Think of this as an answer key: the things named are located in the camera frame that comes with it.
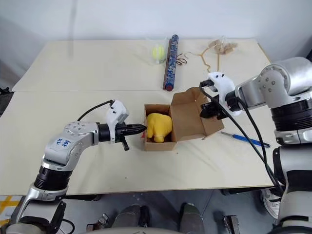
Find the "white wall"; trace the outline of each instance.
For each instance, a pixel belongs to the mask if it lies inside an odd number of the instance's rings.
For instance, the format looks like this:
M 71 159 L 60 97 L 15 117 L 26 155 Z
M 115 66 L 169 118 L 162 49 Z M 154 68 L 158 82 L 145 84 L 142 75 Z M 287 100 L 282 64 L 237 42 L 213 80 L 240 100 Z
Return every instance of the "white wall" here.
M 311 0 L 0 0 L 0 59 L 21 77 L 47 40 L 69 38 L 75 1 L 75 39 L 256 38 L 272 60 L 312 49 Z

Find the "box flap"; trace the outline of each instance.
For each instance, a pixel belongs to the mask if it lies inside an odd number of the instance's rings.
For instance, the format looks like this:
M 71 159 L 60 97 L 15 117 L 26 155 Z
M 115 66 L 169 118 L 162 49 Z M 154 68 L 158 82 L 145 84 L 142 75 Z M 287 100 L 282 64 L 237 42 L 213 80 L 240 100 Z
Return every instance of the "box flap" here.
M 216 117 L 200 117 L 200 106 L 207 102 L 198 87 L 174 94 L 170 110 L 177 141 L 206 137 L 224 128 Z

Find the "blue cylindrical tube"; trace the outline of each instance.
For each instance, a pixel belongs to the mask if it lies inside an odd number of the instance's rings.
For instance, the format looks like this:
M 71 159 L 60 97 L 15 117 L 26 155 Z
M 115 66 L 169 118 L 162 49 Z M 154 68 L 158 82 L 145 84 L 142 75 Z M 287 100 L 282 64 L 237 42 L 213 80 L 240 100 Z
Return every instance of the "blue cylindrical tube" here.
M 176 57 L 177 57 L 177 45 L 179 42 L 178 35 L 174 34 L 171 38 L 169 58 L 168 58 L 168 70 L 165 80 L 165 89 L 171 91 L 174 88 L 175 76 L 176 76 Z

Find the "cardboard box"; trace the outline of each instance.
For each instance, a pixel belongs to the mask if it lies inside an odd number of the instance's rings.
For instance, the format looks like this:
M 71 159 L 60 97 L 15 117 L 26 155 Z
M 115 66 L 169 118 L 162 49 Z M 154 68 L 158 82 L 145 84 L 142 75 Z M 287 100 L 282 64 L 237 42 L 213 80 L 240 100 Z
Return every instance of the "cardboard box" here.
M 201 118 L 201 105 L 208 100 L 198 87 L 193 87 L 182 93 L 174 94 L 171 105 L 145 104 L 145 124 L 151 113 L 169 115 L 172 119 L 173 130 L 166 136 L 165 142 L 156 143 L 145 134 L 146 151 L 169 151 L 178 141 L 197 139 L 209 136 L 224 128 L 221 120 Z

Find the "black cable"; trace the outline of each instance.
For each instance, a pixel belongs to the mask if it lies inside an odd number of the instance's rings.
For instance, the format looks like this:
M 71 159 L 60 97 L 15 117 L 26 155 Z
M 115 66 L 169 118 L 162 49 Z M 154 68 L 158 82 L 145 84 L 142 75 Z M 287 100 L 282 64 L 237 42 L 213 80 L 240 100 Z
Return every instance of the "black cable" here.
M 73 224 L 73 222 L 68 220 L 68 219 L 65 219 L 65 218 L 62 219 L 62 221 L 66 222 L 66 223 L 69 223 L 72 226 L 73 229 L 68 234 L 73 234 L 74 231 L 75 231 L 75 225 Z
M 256 133 L 257 133 L 257 135 L 258 135 L 259 141 L 260 141 L 260 143 L 261 143 L 261 148 L 262 148 L 262 152 L 263 152 L 263 160 L 264 160 L 264 165 L 265 165 L 265 168 L 266 168 L 266 170 L 267 170 L 267 173 L 268 173 L 269 175 L 271 174 L 272 178 L 273 178 L 274 181 L 276 182 L 276 187 L 277 187 L 277 188 L 279 189 L 279 191 L 282 193 L 281 195 L 283 195 L 284 190 L 283 190 L 282 186 L 279 184 L 279 182 L 278 182 L 277 178 L 275 177 L 274 173 L 272 173 L 272 170 L 270 170 L 270 166 L 268 165 L 267 153 L 266 153 L 266 150 L 265 150 L 265 148 L 264 148 L 263 139 L 262 139 L 261 133 L 260 133 L 260 131 L 259 131 L 259 129 L 258 129 L 258 126 L 256 125 L 256 123 L 255 123 L 253 117 L 251 116 L 251 114 L 250 114 L 250 112 L 249 112 L 249 110 L 248 110 L 248 107 L 247 107 L 246 104 L 243 102 L 243 100 L 240 99 L 240 98 L 238 98 L 238 97 L 237 97 L 236 99 L 237 99 L 237 101 L 242 105 L 242 107 L 243 107 L 244 111 L 246 112 L 246 114 L 247 114 L 247 116 L 248 116 L 250 122 L 251 122 L 252 125 L 253 125 L 253 128 L 255 129 L 255 131 L 256 131 Z
M 90 113 L 91 111 L 95 110 L 96 108 L 101 107 L 101 106 L 104 106 L 104 105 L 106 105 L 106 104 L 108 104 L 108 103 L 112 105 L 112 104 L 114 103 L 114 101 L 113 101 L 113 100 L 109 100 L 109 101 L 103 102 L 103 103 L 101 103 L 101 104 L 99 104 L 99 105 L 97 105 L 97 106 L 95 106 L 95 107 L 92 107 L 91 109 L 89 109 L 89 110 L 87 110 L 85 113 L 83 113 L 82 116 L 80 116 L 80 117 L 77 119 L 77 121 L 80 121 L 83 117 L 85 117 L 88 113 Z
M 241 131 L 241 133 L 244 135 L 244 137 L 248 140 L 248 142 L 250 143 L 250 145 L 252 146 L 252 148 L 255 150 L 255 152 L 258 154 L 258 156 L 260 157 L 260 159 L 263 161 L 263 163 L 265 163 L 264 157 L 261 155 L 261 153 L 258 151 L 258 149 L 256 148 L 256 146 L 252 143 L 252 141 L 250 140 L 250 138 L 248 137 L 248 135 L 245 133 L 245 131 L 242 129 L 242 127 L 236 122 L 236 120 L 227 112 L 227 110 L 211 95 L 207 94 L 205 92 L 205 90 L 202 87 L 202 84 L 200 84 L 199 86 L 201 92 L 207 96 L 213 103 L 215 103 L 216 105 L 219 106 L 219 108 L 224 112 L 224 114 L 235 124 L 235 126 Z M 270 167 L 268 167 L 267 169 L 268 175 L 273 183 L 273 185 L 275 187 L 278 187 L 278 181 L 276 179 L 274 179 L 274 174 L 273 171 L 271 170 Z

